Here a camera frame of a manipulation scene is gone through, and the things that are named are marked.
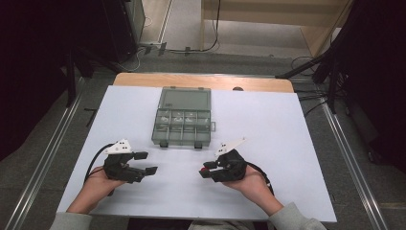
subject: white table surface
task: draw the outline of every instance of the white table surface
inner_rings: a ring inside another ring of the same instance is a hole
[[[221,142],[245,137],[237,147],[261,167],[271,180],[277,199],[295,202],[301,212],[320,221],[336,221],[326,184],[305,118],[293,93],[212,90],[212,121],[216,131],[202,150],[169,147],[151,141],[162,88],[109,86],[80,153],[58,212],[64,212],[78,194],[96,152],[106,144],[128,139],[135,151],[147,151],[146,160],[131,167],[157,166],[155,175],[141,183],[124,184],[105,198],[95,215],[165,219],[264,220],[265,213],[239,192],[203,179],[199,170],[213,161]],[[102,165],[101,154],[95,167]]]

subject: sleeve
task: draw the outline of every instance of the sleeve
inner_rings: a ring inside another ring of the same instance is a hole
[[[279,229],[325,230],[325,226],[315,218],[305,218],[294,203],[289,203],[278,213],[269,217],[274,226]]]
[[[84,214],[56,213],[50,230],[87,230],[91,220],[91,216]]]

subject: hand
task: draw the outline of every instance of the hand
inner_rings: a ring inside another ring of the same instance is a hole
[[[125,181],[108,179],[102,167],[97,167],[93,169],[78,196],[66,212],[89,214],[90,211],[96,208],[99,201],[123,184],[125,184]]]
[[[283,208],[283,205],[272,195],[262,174],[251,166],[247,166],[245,176],[241,180],[223,182],[223,184],[240,191],[246,198],[256,203],[268,216],[274,215]]]

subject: power cord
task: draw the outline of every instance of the power cord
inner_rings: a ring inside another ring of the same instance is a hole
[[[210,48],[204,49],[204,50],[196,50],[196,49],[194,49],[194,50],[189,50],[189,51],[165,49],[165,51],[173,52],[173,53],[177,53],[177,54],[205,53],[205,52],[211,51],[213,49],[213,47],[215,46],[215,44],[218,43],[218,46],[219,46],[219,42],[218,42],[218,20],[220,18],[220,8],[221,8],[221,0],[218,0],[218,8],[217,8],[217,16],[216,16],[215,27],[214,27],[214,22],[212,21],[213,28],[214,28],[214,34],[215,34],[215,41],[214,41],[213,45]]]
[[[151,19],[150,17],[147,17],[147,16],[146,16],[146,19],[149,19],[149,24],[147,24],[146,26],[144,26],[144,28],[145,28],[145,27],[148,27],[148,26],[150,26],[150,25],[152,25],[152,19]]]
[[[300,57],[294,58],[294,59],[292,60],[292,62],[290,62],[290,67],[292,68],[292,70],[295,69],[295,67],[293,66],[294,62],[295,62],[296,60],[298,60],[298,59],[301,59],[301,58],[310,58],[310,63],[311,63],[311,60],[313,59],[313,57],[309,57],[309,56],[300,56]],[[303,74],[303,73],[301,73],[301,75],[302,75],[302,76],[305,76],[305,77],[313,76],[315,70],[313,69],[313,67],[310,67],[310,70],[313,71],[313,73],[311,73],[311,74]]]
[[[322,104],[325,104],[327,101],[324,101],[324,102],[322,102],[322,103],[318,103],[318,104],[316,104],[314,107],[312,107],[312,108],[310,108],[305,114],[304,114],[304,117],[307,117],[307,115],[311,112],[311,111],[313,111],[314,109],[316,109],[318,106],[320,106],[320,105],[322,105]]]
[[[299,97],[299,101],[311,100],[311,99],[320,99],[327,96],[327,92],[320,91],[320,90],[294,90],[295,93],[304,93],[304,94],[311,94],[306,96]]]
[[[135,57],[137,58],[137,62],[138,62],[138,65],[137,65],[137,67],[135,69],[127,69],[127,68],[125,68],[124,66],[122,66],[119,63],[117,63],[117,65],[120,66],[125,71],[127,71],[128,73],[131,73],[131,72],[134,72],[134,71],[138,70],[138,68],[140,68],[140,66],[141,66],[141,61],[140,61],[140,58],[138,57],[138,55],[144,50],[145,50],[145,48],[138,50],[137,54],[135,55]]]

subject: clear plastic organizer box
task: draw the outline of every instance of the clear plastic organizer box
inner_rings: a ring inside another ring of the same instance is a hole
[[[164,87],[156,112],[152,141],[168,146],[207,147],[211,141],[211,90]]]

